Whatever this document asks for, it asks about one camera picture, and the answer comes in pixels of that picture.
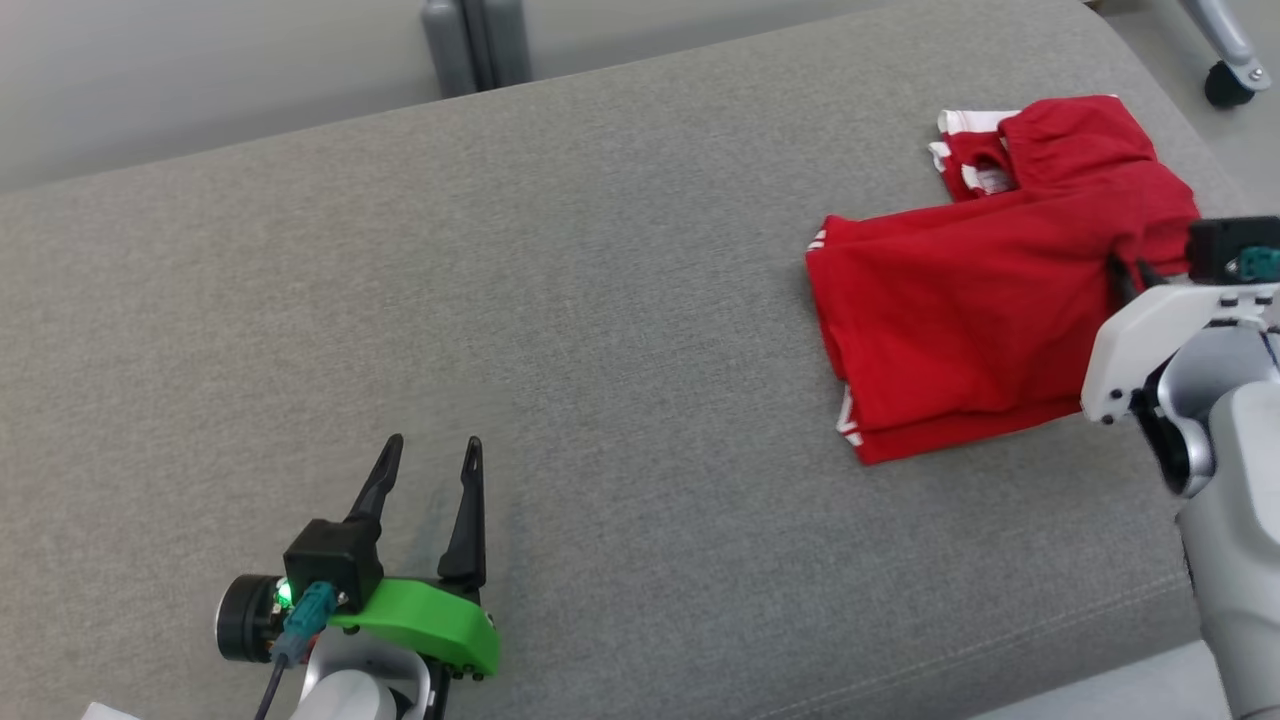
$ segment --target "green plastic part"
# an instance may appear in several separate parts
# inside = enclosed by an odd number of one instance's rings
[[[334,615],[338,628],[407,647],[468,673],[495,675],[502,655],[498,630],[476,603],[422,580],[385,578],[357,615]]]

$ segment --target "gray fabric upholstery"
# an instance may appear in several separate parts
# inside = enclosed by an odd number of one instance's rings
[[[940,108],[1092,92],[1240,210],[1074,0],[904,3],[0,197],[0,716],[246,717],[268,673],[218,657],[220,592],[392,432],[399,574],[486,442],[506,656],[453,717],[959,717],[1187,642],[1134,428],[863,468],[803,268],[826,213],[946,202]]]

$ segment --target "teal connector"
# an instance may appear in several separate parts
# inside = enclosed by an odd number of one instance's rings
[[[1239,278],[1244,282],[1280,282],[1280,250],[1245,247],[1240,251]]]
[[[293,667],[307,653],[311,638],[329,624],[329,618],[338,610],[338,591],[330,583],[311,583],[293,606],[293,612],[284,619],[284,632],[271,646],[271,661],[285,659],[285,666]]]

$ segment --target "green led light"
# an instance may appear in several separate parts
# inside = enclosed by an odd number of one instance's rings
[[[275,585],[275,602],[284,609],[293,607],[293,588],[284,578],[280,578],[279,584]]]

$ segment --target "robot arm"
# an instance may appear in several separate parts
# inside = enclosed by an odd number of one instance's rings
[[[1098,331],[1080,405],[1134,415],[1178,515],[1201,630],[1235,717],[1280,717],[1280,219],[1197,223],[1190,277]]]
[[[387,441],[344,520],[307,524],[284,552],[284,577],[241,575],[224,593],[215,620],[223,657],[275,662],[259,719],[279,675],[300,661],[306,678],[293,720],[439,720],[451,680],[497,673],[499,638],[480,606],[480,439],[467,443],[458,518],[431,580],[384,578],[378,560],[383,505],[402,447],[401,436]],[[312,616],[317,588],[332,600]]]

